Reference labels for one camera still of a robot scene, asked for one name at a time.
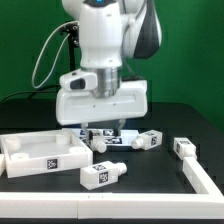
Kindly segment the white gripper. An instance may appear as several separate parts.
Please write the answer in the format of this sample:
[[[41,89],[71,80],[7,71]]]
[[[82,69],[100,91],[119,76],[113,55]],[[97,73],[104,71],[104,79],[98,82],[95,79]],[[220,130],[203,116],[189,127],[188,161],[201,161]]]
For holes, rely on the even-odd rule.
[[[146,114],[146,93],[146,80],[123,82],[116,94],[108,98],[95,98],[90,91],[60,89],[56,99],[56,118],[61,125],[81,124],[86,138],[89,137],[88,123],[120,119],[115,128],[115,136],[120,136],[127,118]]]

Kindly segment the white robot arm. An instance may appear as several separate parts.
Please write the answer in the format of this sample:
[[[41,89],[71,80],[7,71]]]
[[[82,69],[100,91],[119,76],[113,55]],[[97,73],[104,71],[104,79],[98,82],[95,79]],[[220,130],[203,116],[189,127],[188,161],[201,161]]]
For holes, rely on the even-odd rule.
[[[60,77],[56,118],[62,125],[117,120],[147,113],[147,82],[123,81],[126,58],[145,59],[160,48],[154,0],[62,0],[78,25],[80,68]]]

